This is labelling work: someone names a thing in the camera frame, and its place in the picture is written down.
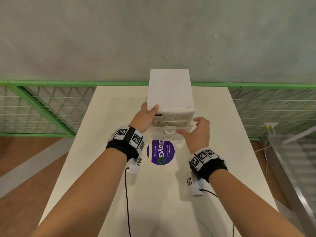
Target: forearm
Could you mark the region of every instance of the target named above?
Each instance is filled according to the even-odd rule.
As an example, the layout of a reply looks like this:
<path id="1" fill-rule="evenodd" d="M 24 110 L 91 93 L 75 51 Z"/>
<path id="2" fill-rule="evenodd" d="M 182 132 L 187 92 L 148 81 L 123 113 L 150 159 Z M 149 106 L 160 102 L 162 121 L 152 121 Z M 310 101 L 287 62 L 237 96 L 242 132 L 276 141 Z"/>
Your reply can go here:
<path id="1" fill-rule="evenodd" d="M 106 149 L 58 201 L 33 237 L 97 236 L 126 161 L 124 153 Z"/>
<path id="2" fill-rule="evenodd" d="M 228 171 L 216 170 L 209 183 L 243 237 L 303 237 L 287 219 Z"/>

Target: purple circular sticker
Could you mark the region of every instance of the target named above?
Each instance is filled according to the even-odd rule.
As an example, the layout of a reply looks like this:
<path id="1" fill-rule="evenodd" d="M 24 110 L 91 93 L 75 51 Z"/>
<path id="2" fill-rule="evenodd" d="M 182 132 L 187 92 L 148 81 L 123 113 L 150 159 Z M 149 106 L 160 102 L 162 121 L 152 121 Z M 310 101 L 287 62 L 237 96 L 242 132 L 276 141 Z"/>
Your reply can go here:
<path id="1" fill-rule="evenodd" d="M 147 146 L 147 157 L 149 158 L 149 145 Z M 170 141 L 152 141 L 151 162 L 162 166 L 172 161 L 174 147 Z"/>

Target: hand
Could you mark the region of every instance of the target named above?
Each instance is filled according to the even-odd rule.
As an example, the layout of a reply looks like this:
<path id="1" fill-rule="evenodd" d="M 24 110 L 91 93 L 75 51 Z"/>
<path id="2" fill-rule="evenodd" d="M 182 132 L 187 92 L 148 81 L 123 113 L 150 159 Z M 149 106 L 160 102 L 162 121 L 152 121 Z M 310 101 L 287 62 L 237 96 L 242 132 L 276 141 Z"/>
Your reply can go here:
<path id="1" fill-rule="evenodd" d="M 140 111 L 137 112 L 132 122 L 128 125 L 134 127 L 140 133 L 143 133 L 148 130 L 150 127 L 154 115 L 157 114 L 159 106 L 155 105 L 149 112 L 147 111 L 147 102 L 143 103 Z"/>
<path id="2" fill-rule="evenodd" d="M 183 129 L 176 130 L 176 133 L 183 135 L 191 154 L 201 148 L 209 147 L 210 143 L 210 121 L 203 117 L 196 117 L 193 121 L 197 121 L 194 131 L 188 133 Z"/>

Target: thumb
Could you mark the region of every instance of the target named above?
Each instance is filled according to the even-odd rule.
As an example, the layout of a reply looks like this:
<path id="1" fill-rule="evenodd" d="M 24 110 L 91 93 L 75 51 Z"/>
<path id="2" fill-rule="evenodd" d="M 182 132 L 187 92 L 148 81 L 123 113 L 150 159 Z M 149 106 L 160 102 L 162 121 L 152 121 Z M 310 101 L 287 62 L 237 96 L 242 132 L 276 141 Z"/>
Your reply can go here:
<path id="1" fill-rule="evenodd" d="M 155 106 L 150 110 L 149 113 L 150 113 L 152 116 L 154 116 L 154 115 L 157 114 L 158 110 L 159 110 L 159 106 L 158 106 L 158 105 L 155 105 Z"/>
<path id="2" fill-rule="evenodd" d="M 177 129 L 176 130 L 176 133 L 178 133 L 178 134 L 180 134 L 180 135 L 182 135 L 183 137 L 184 137 L 184 139 L 188 136 L 188 132 L 186 131 L 186 130 L 184 130 L 184 129 Z"/>

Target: wrist strap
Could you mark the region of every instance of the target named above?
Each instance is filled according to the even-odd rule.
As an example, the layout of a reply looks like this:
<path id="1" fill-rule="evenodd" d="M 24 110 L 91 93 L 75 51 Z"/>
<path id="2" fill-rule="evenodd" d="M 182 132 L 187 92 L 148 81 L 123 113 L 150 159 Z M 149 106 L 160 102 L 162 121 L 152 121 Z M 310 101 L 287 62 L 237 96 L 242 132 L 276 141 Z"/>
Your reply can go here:
<path id="1" fill-rule="evenodd" d="M 125 153 L 129 160 L 137 159 L 144 146 L 144 137 L 139 131 L 130 126 L 121 126 L 108 139 L 106 148 L 112 147 Z"/>
<path id="2" fill-rule="evenodd" d="M 192 154 L 189 163 L 194 174 L 207 182 L 209 176 L 217 169 L 227 170 L 225 161 L 208 147 L 199 149 Z"/>

